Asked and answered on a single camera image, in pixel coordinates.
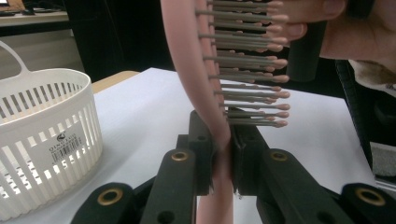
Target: hairbrush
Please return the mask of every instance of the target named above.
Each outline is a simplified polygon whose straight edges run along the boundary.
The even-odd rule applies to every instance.
[[[277,104],[290,95],[278,86],[254,80],[287,82],[272,72],[287,60],[268,55],[281,51],[287,39],[271,37],[287,16],[268,16],[282,2],[162,0],[168,47],[181,83],[215,140],[214,192],[202,197],[197,223],[233,223],[230,124],[283,127],[290,106]],[[222,83],[221,79],[240,81]]]

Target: screw hole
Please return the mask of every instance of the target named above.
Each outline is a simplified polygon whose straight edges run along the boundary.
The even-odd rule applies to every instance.
[[[162,211],[157,216],[157,221],[161,224],[169,224],[175,220],[175,214],[170,211]]]
[[[118,202],[121,198],[121,189],[107,189],[98,196],[98,203],[107,206]]]
[[[383,206],[386,203],[380,194],[371,189],[358,188],[356,189],[356,194],[359,199],[371,205]]]

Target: table surface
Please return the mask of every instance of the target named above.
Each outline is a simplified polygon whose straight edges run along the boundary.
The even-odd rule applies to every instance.
[[[114,86],[117,83],[120,83],[123,80],[133,77],[137,74],[139,74],[139,73],[135,72],[135,71],[123,71],[123,72],[117,73],[111,77],[106,77],[99,81],[96,81],[96,82],[92,83],[93,93],[98,93],[99,91],[103,91],[103,90],[105,90],[111,86]]]
[[[127,72],[93,86],[104,143],[96,169],[60,199],[8,223],[70,223],[100,186],[119,182],[136,188],[155,176],[177,136],[188,133],[193,107],[175,72]],[[347,183],[375,185],[344,100],[290,93],[290,125],[259,127],[267,144],[292,153],[320,185],[335,192]],[[234,211],[235,224],[261,223],[255,197],[235,196]]]
[[[0,27],[38,24],[54,21],[69,21],[67,12],[36,13],[34,16],[24,16],[21,13],[12,17],[0,17]]]

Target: tabletop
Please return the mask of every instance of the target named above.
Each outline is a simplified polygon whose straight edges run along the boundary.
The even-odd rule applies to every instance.
[[[175,72],[150,68],[117,77],[122,81],[94,95],[104,145],[96,168],[60,199],[8,223],[70,223],[100,186],[119,182],[136,188],[154,177],[177,136],[188,133],[193,107]],[[292,153],[320,185],[335,192],[347,183],[375,185],[344,100],[290,93],[289,125],[259,128],[269,147]],[[261,223],[254,197],[235,195],[234,211],[235,224]]]

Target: hand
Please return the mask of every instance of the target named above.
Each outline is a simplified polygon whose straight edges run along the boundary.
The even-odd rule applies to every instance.
[[[396,74],[396,1],[376,0],[366,20],[346,16],[347,0],[284,0],[276,14],[290,17],[278,34],[289,41],[306,33],[306,24],[328,21],[320,56],[373,61]]]

